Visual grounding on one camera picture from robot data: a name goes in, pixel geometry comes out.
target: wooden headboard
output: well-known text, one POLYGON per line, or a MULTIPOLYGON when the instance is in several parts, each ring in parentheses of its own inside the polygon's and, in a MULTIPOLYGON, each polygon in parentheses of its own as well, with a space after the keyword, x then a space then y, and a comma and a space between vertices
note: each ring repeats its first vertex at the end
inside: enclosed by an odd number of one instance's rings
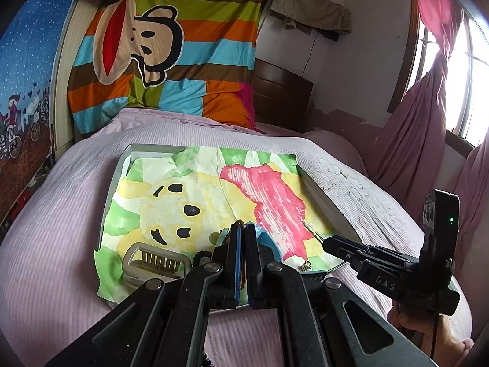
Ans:
POLYGON ((299 130, 309 104, 313 83, 256 59, 251 84, 255 121, 293 131, 299 130))

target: metal screw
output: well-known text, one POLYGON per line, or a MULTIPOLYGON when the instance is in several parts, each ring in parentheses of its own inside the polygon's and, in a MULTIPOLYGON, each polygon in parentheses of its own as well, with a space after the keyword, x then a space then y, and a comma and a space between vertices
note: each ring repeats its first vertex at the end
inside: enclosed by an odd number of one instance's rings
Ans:
POLYGON ((161 288, 161 280, 160 279, 149 279, 146 282, 146 288, 155 291, 159 290, 161 288))
POLYGON ((280 272, 284 268, 280 262, 269 262, 267 269, 271 272, 280 272))
POLYGON ((330 290, 337 290, 341 287, 341 281, 339 281, 336 277, 327 278, 324 281, 324 284, 326 284, 326 287, 328 287, 330 290))
POLYGON ((217 262, 208 262, 204 265, 204 269, 209 273, 217 273, 221 270, 221 265, 217 262))

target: pink bedsheet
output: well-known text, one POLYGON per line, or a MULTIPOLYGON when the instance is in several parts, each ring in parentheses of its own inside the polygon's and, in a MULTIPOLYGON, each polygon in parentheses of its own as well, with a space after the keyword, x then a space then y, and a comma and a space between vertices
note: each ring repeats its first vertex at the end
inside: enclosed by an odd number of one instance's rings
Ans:
MULTIPOLYGON (((94 248, 117 161, 131 143, 232 147, 295 154, 366 244, 416 254, 423 235, 388 194, 309 140, 257 135, 195 116, 124 109, 94 137, 60 159, 0 246, 0 330, 26 367, 43 366, 110 311, 97 294, 94 248)), ((390 300, 336 271, 382 316, 390 300)), ((462 295, 450 320, 466 338, 470 310, 462 295)), ((211 317, 205 350, 218 367, 282 365, 274 311, 211 317)))

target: hanging towel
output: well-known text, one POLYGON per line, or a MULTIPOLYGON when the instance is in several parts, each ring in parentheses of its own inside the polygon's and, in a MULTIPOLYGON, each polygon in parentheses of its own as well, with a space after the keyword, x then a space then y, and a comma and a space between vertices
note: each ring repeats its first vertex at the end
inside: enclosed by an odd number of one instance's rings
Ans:
POLYGON ((295 22, 339 34, 351 33, 350 11, 331 0, 272 0, 271 11, 283 15, 286 29, 295 22))

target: black cable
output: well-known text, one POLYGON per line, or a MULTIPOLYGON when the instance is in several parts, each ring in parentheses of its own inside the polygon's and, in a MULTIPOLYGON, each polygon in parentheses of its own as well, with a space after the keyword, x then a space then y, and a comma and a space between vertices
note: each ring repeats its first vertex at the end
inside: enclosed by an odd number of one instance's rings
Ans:
POLYGON ((314 50, 314 46, 316 45, 316 40, 317 40, 318 35, 319 35, 319 32, 316 30, 316 37, 314 38, 314 42, 312 43, 311 52, 309 52, 309 58, 307 59, 306 65, 304 66, 304 70, 302 71, 302 76, 301 76, 302 78, 304 78, 304 73, 306 72, 307 65, 309 65, 309 61, 310 61, 311 55, 312 55, 312 50, 314 50))
POLYGON ((435 356, 436 334, 438 333, 438 319, 438 312, 435 312, 435 321, 433 324, 433 343, 431 344, 431 360, 433 360, 433 357, 435 356))

